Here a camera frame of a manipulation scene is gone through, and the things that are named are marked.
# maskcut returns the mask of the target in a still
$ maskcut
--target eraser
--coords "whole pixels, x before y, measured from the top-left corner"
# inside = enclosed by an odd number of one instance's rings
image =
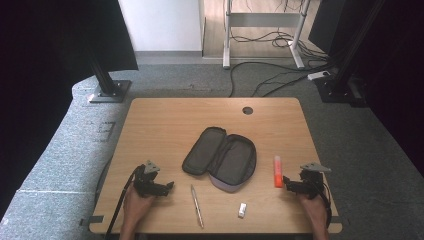
[[[239,209],[239,218],[244,218],[244,215],[246,214],[246,203],[241,203],[240,204],[240,209]]]

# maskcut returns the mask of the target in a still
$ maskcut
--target red marker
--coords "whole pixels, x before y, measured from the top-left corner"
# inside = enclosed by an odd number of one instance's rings
[[[281,170],[280,156],[274,156],[274,186],[277,188],[283,187],[283,174]]]

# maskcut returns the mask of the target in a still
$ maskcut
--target gray pencil case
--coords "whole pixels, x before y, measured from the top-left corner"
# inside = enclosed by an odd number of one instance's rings
[[[206,128],[196,141],[182,168],[192,175],[208,172],[217,188],[235,192],[253,175],[256,167],[256,148],[241,135],[227,135],[219,127]]]

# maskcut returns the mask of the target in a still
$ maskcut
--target power strip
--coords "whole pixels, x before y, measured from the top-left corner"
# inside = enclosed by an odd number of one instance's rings
[[[327,76],[330,76],[330,75],[331,74],[328,71],[322,71],[322,72],[308,74],[308,79],[312,81],[312,80],[327,77]]]

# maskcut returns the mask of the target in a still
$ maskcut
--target silver pen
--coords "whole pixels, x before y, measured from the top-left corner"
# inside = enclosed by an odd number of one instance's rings
[[[199,218],[200,226],[203,228],[202,215],[200,215],[200,207],[199,203],[197,202],[196,191],[194,190],[193,184],[191,185],[191,195],[193,196],[194,205],[196,206],[197,217]]]

